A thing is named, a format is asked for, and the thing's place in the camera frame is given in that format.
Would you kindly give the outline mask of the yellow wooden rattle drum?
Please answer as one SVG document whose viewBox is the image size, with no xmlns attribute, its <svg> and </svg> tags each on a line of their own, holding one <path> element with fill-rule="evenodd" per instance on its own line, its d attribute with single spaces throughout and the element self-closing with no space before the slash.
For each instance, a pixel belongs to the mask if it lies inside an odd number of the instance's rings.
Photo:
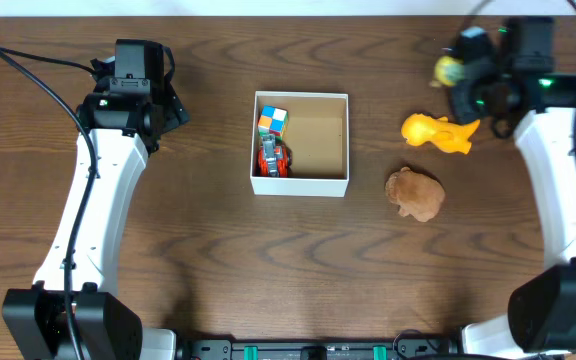
<svg viewBox="0 0 576 360">
<path fill-rule="evenodd" d="M 448 55 L 441 56 L 434 65 L 431 87 L 453 87 L 465 79 L 463 61 Z"/>
</svg>

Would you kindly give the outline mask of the colourful two-by-two puzzle cube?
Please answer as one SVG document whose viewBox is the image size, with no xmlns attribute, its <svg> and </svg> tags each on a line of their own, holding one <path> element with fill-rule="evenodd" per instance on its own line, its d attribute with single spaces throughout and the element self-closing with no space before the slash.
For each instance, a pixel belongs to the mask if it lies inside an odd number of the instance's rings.
<svg viewBox="0 0 576 360">
<path fill-rule="evenodd" d="M 281 140 L 288 124 L 288 112 L 285 109 L 266 105 L 257 121 L 257 131 L 260 135 L 272 134 Z"/>
</svg>

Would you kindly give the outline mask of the red and grey toy truck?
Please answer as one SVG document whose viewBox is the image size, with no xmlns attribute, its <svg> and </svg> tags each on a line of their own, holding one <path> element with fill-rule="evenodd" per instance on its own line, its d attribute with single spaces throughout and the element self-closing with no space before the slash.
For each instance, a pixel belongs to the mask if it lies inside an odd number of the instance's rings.
<svg viewBox="0 0 576 360">
<path fill-rule="evenodd" d="M 274 134 L 264 134 L 261 136 L 257 164 L 259 175 L 262 177 L 287 178 L 292 164 L 292 155 Z"/>
</svg>

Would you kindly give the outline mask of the brown plush toy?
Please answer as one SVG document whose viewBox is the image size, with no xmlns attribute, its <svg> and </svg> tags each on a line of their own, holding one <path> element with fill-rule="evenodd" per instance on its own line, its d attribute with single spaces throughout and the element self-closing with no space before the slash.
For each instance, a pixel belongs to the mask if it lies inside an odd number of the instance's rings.
<svg viewBox="0 0 576 360">
<path fill-rule="evenodd" d="M 439 213 L 446 193 L 433 178 L 403 167 L 392 173 L 385 184 L 388 201 L 398 206 L 398 215 L 428 222 Z"/>
</svg>

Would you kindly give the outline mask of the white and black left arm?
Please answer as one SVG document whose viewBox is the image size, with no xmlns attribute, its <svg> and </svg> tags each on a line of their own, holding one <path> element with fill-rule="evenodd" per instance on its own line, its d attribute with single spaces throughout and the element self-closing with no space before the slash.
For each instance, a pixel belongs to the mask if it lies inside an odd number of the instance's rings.
<svg viewBox="0 0 576 360">
<path fill-rule="evenodd" d="M 4 322 L 26 359 L 173 359 L 177 336 L 148 328 L 118 298 L 119 252 L 138 180 L 160 137 L 187 122 L 171 77 L 98 82 L 77 108 L 76 168 L 51 248 Z"/>
</svg>

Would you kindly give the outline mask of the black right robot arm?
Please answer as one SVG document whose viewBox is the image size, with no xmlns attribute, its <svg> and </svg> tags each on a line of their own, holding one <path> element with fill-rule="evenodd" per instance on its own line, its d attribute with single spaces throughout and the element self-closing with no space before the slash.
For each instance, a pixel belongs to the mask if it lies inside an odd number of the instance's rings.
<svg viewBox="0 0 576 360">
<path fill-rule="evenodd" d="M 544 271 L 511 294 L 506 313 L 462 329 L 466 354 L 576 353 L 576 75 L 555 69 L 553 27 L 549 17 L 511 17 L 498 43 L 470 27 L 452 49 L 462 63 L 450 90 L 453 114 L 462 125 L 484 117 L 509 124 L 544 242 Z"/>
</svg>

